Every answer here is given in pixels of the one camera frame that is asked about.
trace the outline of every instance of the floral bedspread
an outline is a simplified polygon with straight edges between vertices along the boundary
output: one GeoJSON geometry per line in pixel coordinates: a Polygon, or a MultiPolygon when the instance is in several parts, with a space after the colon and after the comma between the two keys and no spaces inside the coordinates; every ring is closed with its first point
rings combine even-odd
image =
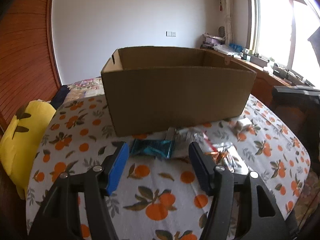
{"type": "MultiPolygon", "coordinates": [[[[247,165],[257,171],[286,218],[297,202],[310,158],[295,135],[266,106],[250,95],[240,117],[205,123],[199,128],[213,143],[231,141],[247,165]],[[230,125],[248,117],[253,127],[235,136],[230,125]]],[[[134,138],[164,138],[153,133],[116,138],[104,95],[63,104],[38,148],[27,193],[28,231],[55,179],[63,171],[86,172],[115,151],[111,144],[134,138]]],[[[200,237],[212,202],[200,189],[188,152],[176,159],[130,157],[117,190],[106,198],[119,239],[181,239],[200,237]]],[[[78,198],[82,236],[90,239],[84,195],[78,198]]],[[[238,199],[235,197],[229,239],[234,237],[238,199]]]]}

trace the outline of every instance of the cardboard box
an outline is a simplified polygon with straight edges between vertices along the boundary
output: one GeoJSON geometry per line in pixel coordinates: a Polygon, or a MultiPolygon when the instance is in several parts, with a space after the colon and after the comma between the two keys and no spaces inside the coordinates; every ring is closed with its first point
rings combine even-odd
{"type": "Polygon", "coordinates": [[[117,136],[238,116],[255,71],[213,50],[117,49],[101,71],[117,136]]]}

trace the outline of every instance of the blue gripper pad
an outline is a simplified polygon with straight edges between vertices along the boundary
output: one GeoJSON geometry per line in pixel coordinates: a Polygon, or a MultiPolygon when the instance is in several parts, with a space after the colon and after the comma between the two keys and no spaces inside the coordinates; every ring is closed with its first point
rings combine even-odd
{"type": "Polygon", "coordinates": [[[113,191],[118,187],[124,166],[129,157],[129,146],[127,143],[124,143],[119,150],[116,159],[114,160],[110,172],[108,173],[108,185],[106,188],[107,194],[110,196],[113,191]]]}

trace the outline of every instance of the bed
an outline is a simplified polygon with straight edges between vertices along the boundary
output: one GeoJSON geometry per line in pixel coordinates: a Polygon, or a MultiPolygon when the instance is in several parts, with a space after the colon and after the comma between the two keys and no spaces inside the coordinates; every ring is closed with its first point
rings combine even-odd
{"type": "MultiPolygon", "coordinates": [[[[100,95],[103,93],[101,79],[78,82],[70,88],[73,93],[49,124],[31,171],[26,203],[28,230],[60,172],[67,169],[78,174],[101,163],[113,154],[115,148],[111,142],[114,140],[131,143],[134,138],[164,137],[164,133],[153,133],[115,138],[105,97],[100,95]]],[[[238,137],[229,128],[236,118],[206,123],[199,128],[206,131],[212,142],[233,142],[246,164],[260,174],[273,192],[283,217],[287,218],[295,208],[298,223],[302,221],[302,225],[306,218],[302,216],[312,198],[310,188],[317,183],[317,178],[309,172],[307,151],[282,121],[254,96],[250,95],[242,116],[252,119],[254,127],[238,137]]],[[[168,161],[145,156],[129,158],[118,189],[106,198],[120,239],[199,238],[212,199],[201,191],[186,155],[187,152],[168,161]]],[[[78,199],[81,229],[83,237],[90,239],[83,197],[79,195],[78,199]]],[[[236,213],[237,199],[229,239],[235,233],[236,213]]]]}

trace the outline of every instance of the wooden panel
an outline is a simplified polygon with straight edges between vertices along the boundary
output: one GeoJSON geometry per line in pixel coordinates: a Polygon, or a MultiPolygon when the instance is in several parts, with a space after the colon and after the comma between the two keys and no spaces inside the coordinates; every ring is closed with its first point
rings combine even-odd
{"type": "Polygon", "coordinates": [[[49,52],[48,2],[51,0],[14,0],[0,22],[0,120],[4,129],[21,105],[50,100],[60,88],[54,55],[49,52]]]}

